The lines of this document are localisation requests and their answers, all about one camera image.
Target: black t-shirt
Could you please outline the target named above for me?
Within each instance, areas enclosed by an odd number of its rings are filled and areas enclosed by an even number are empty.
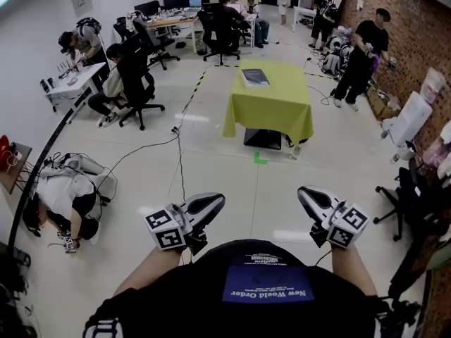
[[[270,331],[365,338],[374,337],[371,307],[371,298],[333,273],[270,242],[245,240],[107,299],[86,329],[117,318],[125,338]]]
[[[388,33],[385,29],[379,29],[374,21],[366,20],[360,23],[355,33],[362,37],[364,44],[368,42],[373,46],[375,54],[380,55],[382,51],[388,50]]]

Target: green floor marker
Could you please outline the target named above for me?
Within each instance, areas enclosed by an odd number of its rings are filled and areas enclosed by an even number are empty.
[[[261,160],[260,153],[258,151],[256,151],[254,154],[254,163],[266,165],[266,164],[268,164],[268,161]]]

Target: black shorts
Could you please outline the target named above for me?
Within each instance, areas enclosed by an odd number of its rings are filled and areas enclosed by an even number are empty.
[[[86,215],[94,208],[96,203],[96,193],[78,196],[73,199],[72,208],[80,214],[82,224],[78,236],[83,239],[91,239],[99,229],[99,222],[95,219],[86,218]],[[52,219],[63,231],[70,232],[70,220],[67,220],[60,214],[55,214],[48,210],[47,215]]]
[[[327,20],[324,20],[321,16],[316,17],[313,22],[313,29],[311,30],[311,37],[318,39],[321,32],[321,40],[327,42],[327,38],[332,32],[332,24]]]

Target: man in black shirt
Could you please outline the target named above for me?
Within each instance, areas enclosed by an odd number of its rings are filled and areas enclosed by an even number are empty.
[[[230,25],[230,28],[231,28],[233,25],[237,26],[237,22],[244,21],[245,17],[243,15],[241,15],[240,13],[238,13],[238,11],[236,11],[234,8],[227,6],[229,1],[230,0],[219,0],[219,3],[224,6],[224,12],[225,12],[224,16],[228,20],[228,21],[225,21],[224,23],[227,26]],[[238,50],[238,48],[240,47],[240,38],[241,38],[241,33],[238,29],[232,29],[230,31],[230,48],[234,54],[240,53],[240,50]]]
[[[194,264],[179,266],[181,253],[155,248],[97,309],[83,337],[191,337],[214,330],[372,338],[378,329],[376,288],[355,246],[332,246],[333,273],[252,239],[223,244]]]
[[[313,42],[309,45],[311,48],[316,48],[319,33],[321,32],[321,47],[320,51],[323,51],[324,45],[326,45],[327,38],[332,32],[333,24],[337,15],[337,7],[333,0],[315,0],[316,16],[311,30],[311,37]]]
[[[358,95],[365,91],[368,80],[373,75],[373,65],[376,60],[382,58],[389,62],[388,56],[388,33],[384,24],[390,22],[390,14],[383,8],[376,11],[376,19],[366,20],[360,23],[356,30],[357,44],[350,55],[350,61],[346,72],[341,78],[334,94],[334,104],[341,107],[341,101],[346,96],[346,102],[354,111],[358,111],[355,100]]]

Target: cap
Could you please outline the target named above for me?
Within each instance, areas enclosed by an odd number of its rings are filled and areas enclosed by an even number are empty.
[[[58,39],[58,44],[60,44],[62,47],[61,49],[62,54],[64,53],[69,54],[71,41],[72,41],[72,32],[65,31],[63,32],[63,34],[61,34],[61,36]]]

